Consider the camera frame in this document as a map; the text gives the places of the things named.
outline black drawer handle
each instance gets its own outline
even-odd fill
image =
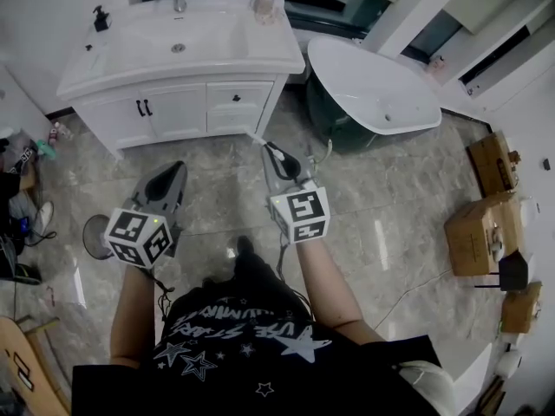
[[[137,101],[137,109],[139,110],[140,117],[144,117],[145,113],[143,113],[142,109],[140,109],[140,101]]]
[[[148,109],[148,100],[147,100],[147,99],[145,99],[145,108],[147,109],[147,114],[148,114],[148,115],[153,115],[153,114],[150,112],[150,109]]]

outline dark green bathtub base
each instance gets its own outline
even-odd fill
[[[422,129],[391,135],[369,131],[343,111],[325,90],[315,73],[310,75],[307,83],[306,102],[310,123],[316,136],[325,145],[331,139],[333,150],[340,154],[361,153],[369,149],[399,144],[428,131]]]

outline wooden chair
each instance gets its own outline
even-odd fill
[[[25,316],[14,322],[0,316],[0,348],[9,358],[16,390],[35,416],[69,416],[69,401],[50,371],[38,339],[41,331],[58,323],[59,319],[23,332],[18,324],[29,318]]]

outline white vanity cabinet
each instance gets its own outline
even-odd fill
[[[114,153],[128,146],[155,140],[146,114],[140,115],[140,93],[136,88],[117,88],[91,94],[74,105],[75,111],[98,139]]]
[[[159,140],[179,140],[206,133],[206,84],[152,84],[140,99]]]
[[[224,78],[233,81],[222,81]],[[263,133],[285,83],[278,75],[212,75],[145,81],[70,101],[117,158],[149,143]]]
[[[121,149],[245,129],[264,134],[291,74],[304,58],[274,0],[173,0],[110,11],[108,30],[91,24],[75,45],[56,91],[117,158]]]

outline floor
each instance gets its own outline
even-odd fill
[[[203,277],[230,277],[229,249],[241,234],[275,265],[279,231],[264,208],[259,146],[246,136],[140,146],[116,162],[76,115],[62,122],[75,137],[60,140],[58,158],[41,166],[42,198],[55,204],[51,229],[58,235],[23,255],[40,268],[44,284],[17,285],[15,301],[14,285],[1,284],[0,313],[31,314],[38,322],[58,316],[61,322],[49,330],[49,339],[70,380],[74,365],[108,360],[123,274],[114,260],[99,262],[87,254],[82,227],[94,214],[110,215],[139,176],[176,159],[188,167],[177,254],[156,270],[163,283],[176,288],[172,298]],[[333,215],[326,243],[366,321],[386,339],[422,334],[433,341],[496,339],[503,295],[453,277],[443,232],[447,218],[480,198],[465,146],[485,135],[483,125],[444,114],[439,127],[409,141],[357,155],[332,153],[320,165],[317,176]],[[282,94],[264,137],[317,159],[325,153],[294,93]],[[285,255],[284,275],[304,292],[294,249]],[[160,313],[156,327],[160,335]]]

